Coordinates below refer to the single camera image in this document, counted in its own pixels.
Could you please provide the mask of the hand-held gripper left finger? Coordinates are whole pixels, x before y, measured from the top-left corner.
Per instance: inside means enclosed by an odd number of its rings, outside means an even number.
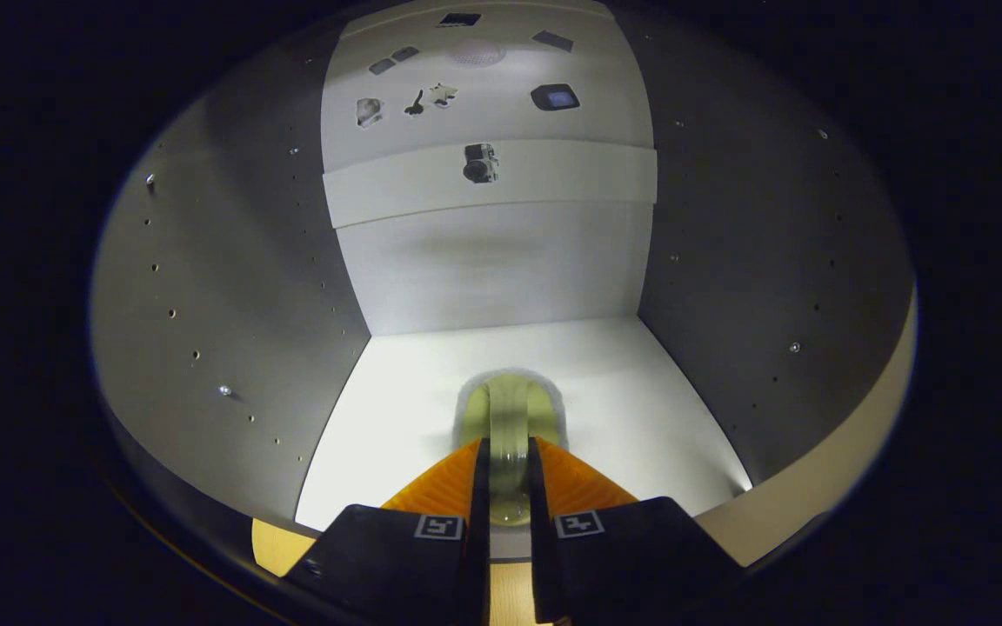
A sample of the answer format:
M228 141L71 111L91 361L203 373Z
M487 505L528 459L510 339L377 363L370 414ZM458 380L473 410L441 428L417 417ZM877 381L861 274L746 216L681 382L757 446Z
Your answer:
M385 506L347 506L284 579L335 625L485 625L489 453L479 437Z

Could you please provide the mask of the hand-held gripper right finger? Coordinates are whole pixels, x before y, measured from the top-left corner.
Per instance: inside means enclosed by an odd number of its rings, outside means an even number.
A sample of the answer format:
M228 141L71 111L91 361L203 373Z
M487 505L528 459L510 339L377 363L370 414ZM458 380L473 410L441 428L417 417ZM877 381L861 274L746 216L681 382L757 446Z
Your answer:
M636 498L543 437L528 453L538 622L685 625L744 577L675 500Z

